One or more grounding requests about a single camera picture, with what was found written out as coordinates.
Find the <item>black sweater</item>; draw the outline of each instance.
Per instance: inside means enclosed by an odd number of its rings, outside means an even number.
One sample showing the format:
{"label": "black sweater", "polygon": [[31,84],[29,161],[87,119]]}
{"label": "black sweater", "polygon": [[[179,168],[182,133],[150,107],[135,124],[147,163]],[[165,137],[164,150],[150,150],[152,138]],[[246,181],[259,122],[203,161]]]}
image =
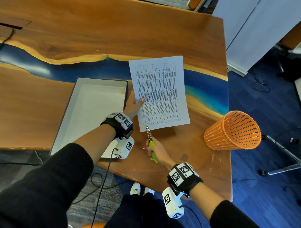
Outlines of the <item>black sweater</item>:
{"label": "black sweater", "polygon": [[[80,145],[70,143],[40,168],[0,193],[1,227],[64,227],[66,212],[93,171],[91,157]],[[258,227],[225,200],[214,210],[215,227]]]}

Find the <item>caster wheel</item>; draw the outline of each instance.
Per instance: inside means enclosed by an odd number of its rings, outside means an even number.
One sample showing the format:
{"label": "caster wheel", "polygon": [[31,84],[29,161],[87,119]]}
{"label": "caster wheel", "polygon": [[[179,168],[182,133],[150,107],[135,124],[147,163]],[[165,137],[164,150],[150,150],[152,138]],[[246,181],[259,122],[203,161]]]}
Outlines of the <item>caster wheel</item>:
{"label": "caster wheel", "polygon": [[264,176],[264,177],[266,177],[268,175],[268,173],[266,171],[263,171],[261,169],[257,170],[257,173],[258,173],[258,175]]}

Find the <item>shoe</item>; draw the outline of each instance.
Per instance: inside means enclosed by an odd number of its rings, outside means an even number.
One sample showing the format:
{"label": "shoe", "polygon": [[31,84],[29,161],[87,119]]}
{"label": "shoe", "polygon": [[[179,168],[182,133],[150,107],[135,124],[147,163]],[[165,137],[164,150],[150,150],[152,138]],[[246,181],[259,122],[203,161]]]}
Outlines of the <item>shoe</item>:
{"label": "shoe", "polygon": [[140,184],[135,182],[131,188],[130,195],[134,195],[134,194],[140,195],[140,192],[141,192]]}
{"label": "shoe", "polygon": [[152,189],[150,189],[150,188],[148,188],[148,187],[145,187],[145,190],[144,190],[144,194],[143,195],[145,195],[146,193],[151,193],[151,194],[155,194],[155,191],[154,190],[152,190]]}

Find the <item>paper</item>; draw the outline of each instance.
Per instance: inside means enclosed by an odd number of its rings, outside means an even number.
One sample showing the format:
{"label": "paper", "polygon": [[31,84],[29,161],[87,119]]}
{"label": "paper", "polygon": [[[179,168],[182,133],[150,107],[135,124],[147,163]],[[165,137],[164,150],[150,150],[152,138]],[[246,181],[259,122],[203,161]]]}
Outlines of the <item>paper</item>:
{"label": "paper", "polygon": [[183,57],[129,61],[136,100],[145,98],[138,112],[140,131],[189,124]]}

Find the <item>hand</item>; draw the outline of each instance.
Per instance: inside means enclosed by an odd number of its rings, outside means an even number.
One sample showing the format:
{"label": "hand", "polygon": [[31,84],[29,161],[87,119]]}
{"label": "hand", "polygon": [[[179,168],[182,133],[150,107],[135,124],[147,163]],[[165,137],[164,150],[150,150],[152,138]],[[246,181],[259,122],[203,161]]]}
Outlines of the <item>hand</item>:
{"label": "hand", "polygon": [[153,152],[155,154],[155,157],[157,161],[163,165],[168,170],[171,170],[173,166],[176,164],[174,160],[169,157],[166,150],[164,149],[163,145],[153,137],[153,141],[156,144],[155,146],[149,146],[149,141],[146,140],[146,149],[148,156],[151,156],[151,153]]}
{"label": "hand", "polygon": [[144,98],[141,98],[140,101],[136,103],[135,93],[132,90],[129,99],[126,101],[126,108],[123,113],[126,114],[130,119],[133,119],[135,115],[137,115],[140,107],[144,103]]}

